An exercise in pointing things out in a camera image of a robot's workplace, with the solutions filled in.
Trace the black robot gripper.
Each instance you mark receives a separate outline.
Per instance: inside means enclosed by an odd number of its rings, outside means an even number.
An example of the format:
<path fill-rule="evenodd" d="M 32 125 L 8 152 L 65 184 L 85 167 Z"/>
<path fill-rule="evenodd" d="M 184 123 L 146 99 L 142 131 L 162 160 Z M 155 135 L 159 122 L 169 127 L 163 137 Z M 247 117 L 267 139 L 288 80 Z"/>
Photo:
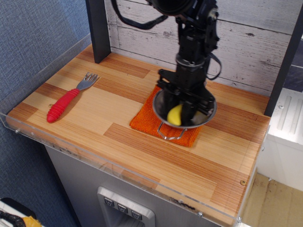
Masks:
<path fill-rule="evenodd" d="M 161 69 L 157 86 L 161 88 L 160 114 L 167 114 L 172 108 L 182 105 L 182 125 L 192 125 L 196 111 L 205 115 L 214 113 L 214 96 L 205 88 L 210 61 L 198 65 L 177 63 L 175 72 Z"/>

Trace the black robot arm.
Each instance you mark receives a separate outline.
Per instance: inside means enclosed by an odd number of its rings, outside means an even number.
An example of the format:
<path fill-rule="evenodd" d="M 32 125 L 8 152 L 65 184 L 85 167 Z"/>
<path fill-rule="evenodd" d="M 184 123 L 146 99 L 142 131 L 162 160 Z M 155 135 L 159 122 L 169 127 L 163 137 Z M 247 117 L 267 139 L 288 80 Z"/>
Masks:
<path fill-rule="evenodd" d="M 174 16 L 178 25 L 179 51 L 176 71 L 159 70 L 161 91 L 153 101 L 158 117 L 171 126 L 194 128 L 215 114 L 215 97 L 206 89 L 211 60 L 219 37 L 218 7 L 214 0 L 151 0 L 164 16 Z"/>

